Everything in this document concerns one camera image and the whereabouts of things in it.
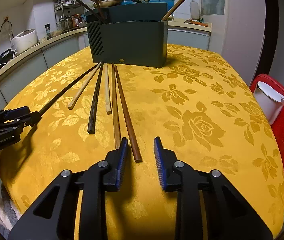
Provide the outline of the dark green utensil holder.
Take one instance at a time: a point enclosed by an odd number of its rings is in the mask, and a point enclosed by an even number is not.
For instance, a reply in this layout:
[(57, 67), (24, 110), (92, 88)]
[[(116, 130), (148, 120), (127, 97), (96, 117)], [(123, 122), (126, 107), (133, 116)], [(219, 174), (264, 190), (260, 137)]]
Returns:
[(94, 63), (161, 68), (166, 62), (166, 3), (134, 3), (103, 8), (105, 21), (86, 12)]

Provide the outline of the medium brown chopstick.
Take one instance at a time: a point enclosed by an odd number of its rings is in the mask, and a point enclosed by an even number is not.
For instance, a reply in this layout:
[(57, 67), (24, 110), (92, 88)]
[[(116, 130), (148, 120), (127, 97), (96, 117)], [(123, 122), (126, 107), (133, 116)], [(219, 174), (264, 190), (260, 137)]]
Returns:
[(115, 77), (117, 79), (117, 84), (118, 84), (118, 88), (119, 88), (119, 95), (120, 95), (122, 110), (123, 110), (123, 113), (124, 113), (125, 124), (126, 124), (126, 128), (127, 128), (127, 133), (128, 133), (129, 139), (130, 139), (130, 143), (131, 143), (131, 149), (132, 149), (134, 161), (136, 163), (141, 163), (143, 160), (142, 160), (141, 152), (139, 150), (139, 146), (138, 146), (137, 138), (136, 138), (136, 135), (135, 135), (135, 132), (134, 132), (134, 128), (133, 128), (133, 125), (132, 125), (130, 113), (128, 111), (128, 107), (127, 107), (127, 103), (126, 103), (126, 99), (125, 99), (125, 95), (124, 95), (124, 90), (122, 88), (118, 68), (117, 68), (117, 66), (114, 66), (114, 67), (115, 67)]

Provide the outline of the pale bamboo chopstick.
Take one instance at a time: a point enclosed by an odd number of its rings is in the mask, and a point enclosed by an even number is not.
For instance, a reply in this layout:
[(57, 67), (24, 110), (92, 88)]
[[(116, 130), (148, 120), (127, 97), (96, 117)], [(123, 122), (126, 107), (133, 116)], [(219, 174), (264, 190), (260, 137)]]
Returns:
[(108, 65), (105, 64), (103, 66), (103, 69), (105, 73), (105, 107), (106, 107), (106, 113), (110, 115), (112, 113), (112, 108), (111, 108), (111, 96), (109, 91)]
[(68, 110), (72, 110), (75, 107), (75, 104), (77, 103), (77, 100), (79, 99), (80, 95), (83, 93), (83, 91), (85, 90), (85, 88), (87, 87), (88, 83), (90, 82), (90, 80), (93, 78), (93, 76), (95, 75), (95, 73), (100, 69), (102, 65), (102, 62), (100, 62), (98, 64), (97, 67), (95, 67), (92, 71), (91, 74), (89, 74), (88, 78), (86, 79), (86, 81), (84, 81), (84, 83), (82, 84), (82, 87), (79, 89), (79, 91), (76, 93), (76, 95), (73, 97), (73, 99), (71, 100), (71, 102), (68, 104), (67, 109)]

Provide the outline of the yellow floral tablecloth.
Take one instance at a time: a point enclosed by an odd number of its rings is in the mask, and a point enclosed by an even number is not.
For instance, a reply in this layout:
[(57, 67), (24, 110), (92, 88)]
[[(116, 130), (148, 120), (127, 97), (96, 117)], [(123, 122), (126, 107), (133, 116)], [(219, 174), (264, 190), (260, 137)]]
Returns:
[[(118, 65), (141, 163), (127, 159), (118, 193), (106, 196), (109, 239), (172, 239), (176, 194), (159, 183), (155, 137), (194, 169), (220, 170), (277, 236), (284, 222), (284, 171), (271, 126), (239, 74), (217, 53), (169, 45), (163, 68)], [(77, 83), (1, 152), (0, 176), (24, 212), (65, 169), (79, 172), (115, 148), (105, 93), (98, 100), (95, 133), (88, 119), (90, 81), (73, 109)]]

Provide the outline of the black countertop appliance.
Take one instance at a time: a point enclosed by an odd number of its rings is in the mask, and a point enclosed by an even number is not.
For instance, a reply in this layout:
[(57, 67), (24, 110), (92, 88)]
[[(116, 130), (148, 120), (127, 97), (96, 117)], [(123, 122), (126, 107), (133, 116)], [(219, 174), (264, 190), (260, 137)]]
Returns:
[(6, 65), (14, 57), (14, 52), (11, 49), (7, 49), (0, 55), (0, 69)]

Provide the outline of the white plastic bottle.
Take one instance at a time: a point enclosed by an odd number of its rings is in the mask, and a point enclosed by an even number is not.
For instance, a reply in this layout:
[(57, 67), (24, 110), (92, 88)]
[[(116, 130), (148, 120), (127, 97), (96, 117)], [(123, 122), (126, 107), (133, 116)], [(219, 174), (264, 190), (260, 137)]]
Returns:
[(199, 20), (200, 14), (199, 14), (199, 3), (191, 0), (190, 2), (190, 16), (193, 20)]

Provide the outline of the black textured chopstick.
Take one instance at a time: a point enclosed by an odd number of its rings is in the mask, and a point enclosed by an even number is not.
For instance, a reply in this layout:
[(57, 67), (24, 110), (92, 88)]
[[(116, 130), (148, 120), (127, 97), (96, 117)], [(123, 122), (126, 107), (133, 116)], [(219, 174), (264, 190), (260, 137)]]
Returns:
[(85, 77), (87, 74), (92, 72), (94, 69), (96, 69), (100, 63), (94, 65), (90, 69), (86, 70), (84, 73), (79, 75), (75, 80), (73, 80), (70, 84), (68, 84), (66, 87), (64, 87), (58, 94), (56, 94), (40, 111), (39, 115), (43, 116), (44, 113), (65, 93), (67, 92), (71, 87), (73, 87), (75, 84), (77, 84), (83, 77)]

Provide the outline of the white rice cooker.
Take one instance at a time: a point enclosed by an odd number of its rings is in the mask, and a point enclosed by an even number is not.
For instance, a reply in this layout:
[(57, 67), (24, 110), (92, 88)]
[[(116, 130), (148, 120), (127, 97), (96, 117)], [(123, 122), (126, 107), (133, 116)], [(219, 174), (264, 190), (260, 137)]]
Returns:
[(16, 53), (23, 53), (38, 43), (35, 29), (27, 29), (11, 40), (11, 48)]

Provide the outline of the white lidded jug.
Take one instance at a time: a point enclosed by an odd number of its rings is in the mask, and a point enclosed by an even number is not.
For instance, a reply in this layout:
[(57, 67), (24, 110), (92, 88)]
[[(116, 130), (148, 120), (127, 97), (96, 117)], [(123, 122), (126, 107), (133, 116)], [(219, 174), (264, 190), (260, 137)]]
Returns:
[(258, 81), (253, 96), (262, 109), (267, 121), (272, 125), (284, 106), (284, 95), (267, 83)]

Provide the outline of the dark brown chopstick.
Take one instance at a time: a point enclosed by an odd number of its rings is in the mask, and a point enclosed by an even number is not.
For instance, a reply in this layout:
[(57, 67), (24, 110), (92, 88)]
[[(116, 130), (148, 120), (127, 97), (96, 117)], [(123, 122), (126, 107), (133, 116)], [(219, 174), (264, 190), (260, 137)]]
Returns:
[(172, 8), (163, 16), (162, 22), (167, 21), (168, 18), (175, 12), (175, 10), (184, 2), (185, 0), (178, 0)]

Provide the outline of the golden pan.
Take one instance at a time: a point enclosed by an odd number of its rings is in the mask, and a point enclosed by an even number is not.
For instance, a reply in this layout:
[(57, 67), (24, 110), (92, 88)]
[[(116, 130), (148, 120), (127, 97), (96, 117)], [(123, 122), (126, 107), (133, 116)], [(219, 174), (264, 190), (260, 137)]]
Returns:
[(97, 0), (97, 2), (100, 8), (107, 8), (121, 4), (121, 0)]

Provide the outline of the long brown chopstick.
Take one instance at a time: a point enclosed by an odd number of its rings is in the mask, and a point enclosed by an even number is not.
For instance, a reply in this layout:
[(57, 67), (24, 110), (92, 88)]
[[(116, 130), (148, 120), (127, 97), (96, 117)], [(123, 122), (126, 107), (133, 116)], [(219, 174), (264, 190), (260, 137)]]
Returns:
[(112, 116), (115, 148), (119, 148), (121, 144), (121, 134), (118, 114), (117, 85), (115, 80), (115, 64), (112, 64)]

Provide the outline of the brown wooden chopstick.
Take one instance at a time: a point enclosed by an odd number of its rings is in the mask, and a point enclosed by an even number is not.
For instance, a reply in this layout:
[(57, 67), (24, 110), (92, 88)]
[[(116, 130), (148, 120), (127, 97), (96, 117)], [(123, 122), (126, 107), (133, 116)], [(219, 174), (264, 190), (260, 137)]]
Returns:
[(96, 123), (96, 113), (97, 113), (97, 107), (98, 107), (98, 99), (99, 99), (99, 92), (100, 92), (100, 86), (101, 86), (101, 78), (102, 78), (102, 71), (103, 71), (103, 65), (104, 63), (101, 63), (98, 78), (96, 80), (96, 86), (94, 90), (92, 105), (90, 109), (90, 115), (88, 120), (88, 133), (94, 134), (95, 133), (95, 123)]

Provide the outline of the reddish brown chopstick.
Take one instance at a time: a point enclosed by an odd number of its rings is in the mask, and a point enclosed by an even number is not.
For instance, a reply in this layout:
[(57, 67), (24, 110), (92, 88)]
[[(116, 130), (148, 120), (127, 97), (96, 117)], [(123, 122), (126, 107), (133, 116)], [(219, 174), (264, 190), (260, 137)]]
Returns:
[(100, 7), (100, 5), (99, 5), (99, 3), (98, 3), (98, 0), (94, 0), (94, 2), (95, 2), (95, 5), (96, 5), (96, 8), (97, 8), (97, 10), (98, 10), (98, 12), (99, 12), (99, 18), (100, 18), (100, 21), (101, 22), (105, 22), (105, 17), (104, 17), (104, 15), (103, 15), (103, 13), (102, 13), (102, 10), (101, 10), (101, 7)]

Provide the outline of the metal kitchen rack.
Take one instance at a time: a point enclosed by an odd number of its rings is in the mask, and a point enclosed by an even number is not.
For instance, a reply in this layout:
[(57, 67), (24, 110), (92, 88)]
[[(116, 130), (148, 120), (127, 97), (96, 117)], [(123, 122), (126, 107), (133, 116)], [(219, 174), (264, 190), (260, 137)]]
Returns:
[(79, 29), (85, 21), (85, 8), (77, 0), (53, 0), (56, 25), (62, 33)]

